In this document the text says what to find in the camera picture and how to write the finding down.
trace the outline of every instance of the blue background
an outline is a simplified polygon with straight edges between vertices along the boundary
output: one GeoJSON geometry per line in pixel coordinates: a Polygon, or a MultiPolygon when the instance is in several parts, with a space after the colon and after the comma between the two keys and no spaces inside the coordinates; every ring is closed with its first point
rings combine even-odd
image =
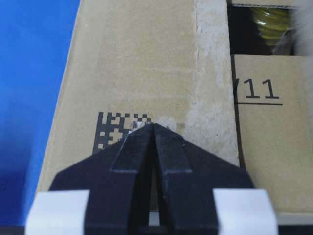
{"type": "Polygon", "coordinates": [[[24,225],[79,0],[0,0],[0,226],[24,225]]]}

